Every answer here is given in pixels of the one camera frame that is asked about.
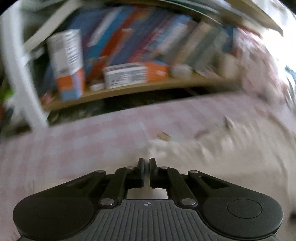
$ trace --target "orange and white box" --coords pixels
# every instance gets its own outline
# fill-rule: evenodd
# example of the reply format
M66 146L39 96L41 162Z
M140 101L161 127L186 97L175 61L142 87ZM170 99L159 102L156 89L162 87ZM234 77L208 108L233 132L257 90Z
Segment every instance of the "orange and white box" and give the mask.
M106 88L163 81L168 79L168 66L158 61L119 64L103 69Z
M79 99L85 86L80 31L71 29L54 34L47 44L60 98Z

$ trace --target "book spine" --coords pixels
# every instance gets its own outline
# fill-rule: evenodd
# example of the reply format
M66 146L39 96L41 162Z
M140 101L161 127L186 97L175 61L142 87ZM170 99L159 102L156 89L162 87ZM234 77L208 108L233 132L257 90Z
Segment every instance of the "book spine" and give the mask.
M215 54L221 51L222 45L227 41L228 37L229 35L224 30L221 30L212 43L201 53L200 57L194 63L193 69L200 71L208 66L215 57Z
M155 25L163 19L162 12L163 10L156 9L142 24L141 28L135 32L134 38L131 39L131 42L126 47L125 54L122 55L122 63L128 62L128 59L138 49L141 42L146 39L147 35L155 28Z
M176 63L184 63L185 60L189 57L192 51L196 48L196 46L201 41L202 36L204 36L207 32L211 30L211 26L205 22L200 22L197 28L193 31L191 36L189 37L187 43L182 46L180 49L178 56L175 59Z
M72 22L67 29L80 29L82 37L85 37L90 30L93 30L98 25L98 20L101 21L108 9L98 9L93 11L85 12L81 15L81 18L77 19L77 23Z
M211 31L204 35L199 42L199 44L196 46L196 48L193 50L191 55L186 59L185 63L191 67L193 67L194 63L197 59L200 58L201 53L206 49L214 39L218 36L219 32L221 31L221 28L219 27L212 27Z
M107 23L105 23L105 20L100 24L101 27L98 28L98 30L94 33L94 37L91 38L91 41L89 42L90 50L86 56L86 75L88 76L91 69L93 68L94 63L100 56L103 48L108 43L109 39L111 38L112 34L122 25L123 21L127 18L127 16L133 11L133 8L130 6L126 6L123 8L116 8L117 11L112 12L112 15L110 13L109 17L113 18L113 21L109 23L109 27L106 28Z
M163 21L163 24L157 29L157 32L152 37L151 41L145 46L144 53L139 61L148 61L151 59L153 51L161 42L161 36L167 31L167 28L171 25L175 18L176 14L171 13L170 17Z
M150 16L153 10L154 8L147 7L143 7L139 10L132 26L130 27L132 34L130 35L128 41L121 45L121 49L118 49L117 52L112 55L112 61L110 62L110 65L117 65L118 63L122 63L122 55L127 45L130 43L130 41L132 41L132 39L135 36L135 33L139 30L143 22Z
M157 48L159 54L165 54L168 49L180 39L186 32L187 24L192 18L187 15L180 15L172 24L169 35L163 40L163 43Z
M134 11L126 18L126 20L123 22L123 24L120 26L120 28L112 35L109 42L104 47L99 59L94 64L90 74L87 76L87 80L93 80L102 78L103 72L102 69L108 62L111 54L114 52L114 50L118 47L118 45L123 42L126 39L127 34L129 35L130 30L129 28L131 24L133 23L136 15L138 14L138 8L136 7Z
M168 16L167 11L163 11L162 9L160 9L158 12L159 13L156 13L156 17L152 18L151 21L147 23L147 26L144 27L144 29L147 29L147 30L145 30L143 34L140 35L140 39L137 43L137 47L136 48L133 47L131 51L132 55L135 54L137 50L140 50L140 52L143 52L144 46L153 37L155 33L155 29L163 22L164 19L167 18Z
M155 57L157 48L163 43L164 39L170 34L179 16L180 16L179 14L174 14L174 16L168 20L166 25L162 29L160 29L155 40L153 40L152 44L150 44L147 47L147 52L143 55L141 59L142 61L148 61Z
M133 34L129 38L129 40L125 43L123 48L117 54L117 56L113 59L111 65L118 65L127 63L130 56L133 54L141 39L146 36L147 31L149 30L148 25L152 25L151 20L155 20L157 13L159 13L159 9L157 8L149 8L149 14L145 14L141 17L141 22L138 26L136 26L133 30Z
M167 19L172 17L172 13L166 12L164 19L158 24L158 26L150 32L150 34L146 37L146 39L140 44L138 49L135 51L135 53L132 55L132 57L128 60L129 63L140 61L141 57L146 52L148 46L153 42L155 39L155 36L158 34L161 28L165 26L167 23Z
M167 51L167 53L161 56L159 60L168 65L172 65L181 46L183 46L188 41L188 38L190 37L192 31L196 27L197 27L197 22L193 20L189 21L187 31L184 33L182 38L176 41L174 45Z
M101 14L97 17L95 17L95 16L92 17L94 19L94 24L90 26L89 30L82 38L82 50L83 50L84 56L86 56L88 54L88 50L90 49L90 48L88 48L87 45L91 39L92 34L96 30L96 28L99 26L99 24L103 21L103 19L105 18L106 14L108 14L109 11L110 11L109 9L105 9L103 14Z

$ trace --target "small debris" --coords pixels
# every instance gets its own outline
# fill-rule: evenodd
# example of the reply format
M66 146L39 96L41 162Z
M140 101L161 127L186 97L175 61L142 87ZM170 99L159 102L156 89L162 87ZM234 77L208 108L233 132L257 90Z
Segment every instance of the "small debris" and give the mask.
M203 131L199 131L198 133L195 134L194 138L195 139L199 139L200 137L202 137L205 134L208 134L210 132L209 129L203 130Z
M225 123L225 127L229 130L236 127L236 124L234 123L234 121L230 119L228 116L225 116L224 123Z
M167 142L169 142L170 138L171 138L171 136L169 136L168 134L166 134L164 132L158 133L156 136L159 140L163 140L163 141L167 141Z

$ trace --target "white shelf frame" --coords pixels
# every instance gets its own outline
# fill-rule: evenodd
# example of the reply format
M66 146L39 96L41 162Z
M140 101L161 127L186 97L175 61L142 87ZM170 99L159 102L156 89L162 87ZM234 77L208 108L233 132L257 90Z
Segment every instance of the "white shelf frame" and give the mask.
M21 110L32 130L49 126L27 65L28 54L23 48L20 1L1 16L1 52L9 82L15 92L15 105Z

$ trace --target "green object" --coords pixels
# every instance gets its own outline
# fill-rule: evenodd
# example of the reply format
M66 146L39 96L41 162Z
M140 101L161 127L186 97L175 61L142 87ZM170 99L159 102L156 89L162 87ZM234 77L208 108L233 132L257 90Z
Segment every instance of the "green object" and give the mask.
M10 88L7 79L3 80L3 83L0 87L0 102L5 102L8 98L14 95L13 90Z

